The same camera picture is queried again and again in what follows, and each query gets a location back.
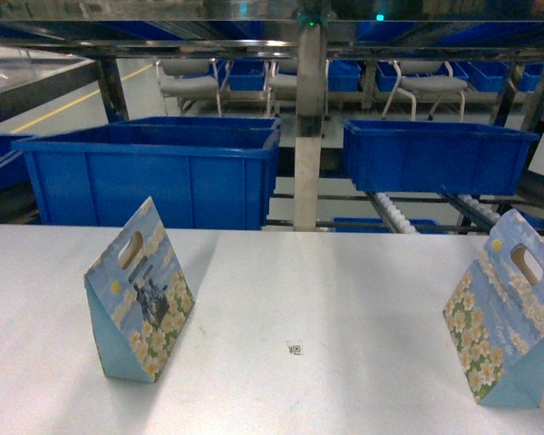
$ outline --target die-cut handle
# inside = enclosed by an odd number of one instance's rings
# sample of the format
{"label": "die-cut handle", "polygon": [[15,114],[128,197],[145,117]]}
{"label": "die-cut handle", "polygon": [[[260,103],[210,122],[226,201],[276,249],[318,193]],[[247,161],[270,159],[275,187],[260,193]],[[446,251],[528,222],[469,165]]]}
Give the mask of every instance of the die-cut handle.
{"label": "die-cut handle", "polygon": [[133,258],[137,255],[143,247],[143,235],[139,231],[135,231],[129,242],[119,251],[117,261],[121,269],[129,267],[133,261]]}
{"label": "die-cut handle", "polygon": [[523,246],[518,245],[512,249],[510,253],[511,261],[516,265],[530,285],[538,285],[542,280],[543,268],[531,251]]}

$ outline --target chair leg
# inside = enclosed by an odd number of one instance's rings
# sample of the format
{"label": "chair leg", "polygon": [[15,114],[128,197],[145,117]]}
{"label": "chair leg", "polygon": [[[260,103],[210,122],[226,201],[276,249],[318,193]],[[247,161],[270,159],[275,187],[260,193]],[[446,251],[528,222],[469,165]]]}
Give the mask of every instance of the chair leg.
{"label": "chair leg", "polygon": [[433,121],[433,114],[435,113],[435,110],[437,109],[437,106],[439,106],[439,103],[442,101],[443,95],[440,95],[437,100],[435,100],[435,103],[432,106],[432,109],[429,111],[429,115],[427,116],[427,119],[429,121]]}
{"label": "chair leg", "polygon": [[460,91],[461,105],[460,105],[460,122],[463,122],[463,115],[465,114],[465,92]]}
{"label": "chair leg", "polygon": [[216,93],[216,103],[218,104],[218,116],[221,118],[221,99],[219,98],[219,92]]}
{"label": "chair leg", "polygon": [[271,94],[272,93],[272,90],[271,89],[268,89],[268,92],[267,92],[267,97],[266,97],[266,117],[269,118],[270,117],[270,98],[271,98]]}
{"label": "chair leg", "polygon": [[393,90],[391,91],[391,94],[389,95],[389,99],[387,100],[387,103],[384,105],[383,113],[381,113],[382,120],[386,118],[387,112],[389,111],[389,108],[391,107],[391,103],[393,102],[393,97],[396,92],[397,92],[397,89],[393,88]]}

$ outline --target metal shelf frame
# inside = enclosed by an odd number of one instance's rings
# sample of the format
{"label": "metal shelf frame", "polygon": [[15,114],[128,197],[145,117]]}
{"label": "metal shelf frame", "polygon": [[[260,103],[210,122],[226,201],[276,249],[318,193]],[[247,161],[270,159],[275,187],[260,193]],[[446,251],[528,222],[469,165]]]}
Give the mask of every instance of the metal shelf frame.
{"label": "metal shelf frame", "polygon": [[[245,24],[254,21],[261,23],[256,38],[245,30]],[[235,25],[236,34],[227,34],[216,25],[222,22]],[[367,22],[412,25],[386,41],[359,41]],[[527,30],[495,38],[496,43],[475,39],[448,42],[451,36],[486,23],[506,27],[523,23]],[[32,95],[42,95],[40,101],[25,102],[31,89],[28,86],[0,92],[0,121],[93,81],[101,87],[109,121],[128,119],[116,65],[119,57],[297,58],[296,148],[294,156],[288,156],[294,161],[294,228],[314,231],[319,177],[323,168],[339,168],[339,156],[324,152],[321,145],[326,59],[369,63],[404,57],[511,61],[508,80],[495,98],[491,97],[491,123],[503,126],[519,98],[523,65],[544,61],[544,5],[526,0],[516,2],[516,7],[505,0],[10,0],[0,2],[0,44],[94,60],[34,83]],[[370,82],[374,77],[369,73],[365,80]],[[331,100],[340,98],[329,96]],[[366,91],[355,98],[366,108],[374,96]],[[544,71],[529,99],[530,110],[522,129],[543,132]],[[544,207],[543,187],[544,180],[531,174],[520,185],[528,198]]]}

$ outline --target blue floral gift bag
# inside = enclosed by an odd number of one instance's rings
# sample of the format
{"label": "blue floral gift bag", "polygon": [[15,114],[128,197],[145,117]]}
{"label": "blue floral gift bag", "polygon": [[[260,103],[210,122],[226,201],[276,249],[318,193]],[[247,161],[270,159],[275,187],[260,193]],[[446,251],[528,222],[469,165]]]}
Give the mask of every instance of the blue floral gift bag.
{"label": "blue floral gift bag", "polygon": [[151,198],[84,276],[105,376],[155,382],[194,304]]}
{"label": "blue floral gift bag", "polygon": [[[536,261],[534,271],[529,256]],[[539,406],[544,392],[544,241],[516,210],[492,229],[443,315],[476,402]]]}

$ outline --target small sticker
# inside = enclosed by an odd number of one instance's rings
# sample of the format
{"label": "small sticker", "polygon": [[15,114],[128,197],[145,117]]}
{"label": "small sticker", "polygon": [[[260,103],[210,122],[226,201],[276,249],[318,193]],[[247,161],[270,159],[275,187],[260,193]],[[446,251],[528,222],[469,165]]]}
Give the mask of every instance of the small sticker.
{"label": "small sticker", "polygon": [[304,355],[304,349],[302,348],[302,342],[300,340],[287,341],[288,350],[293,355]]}

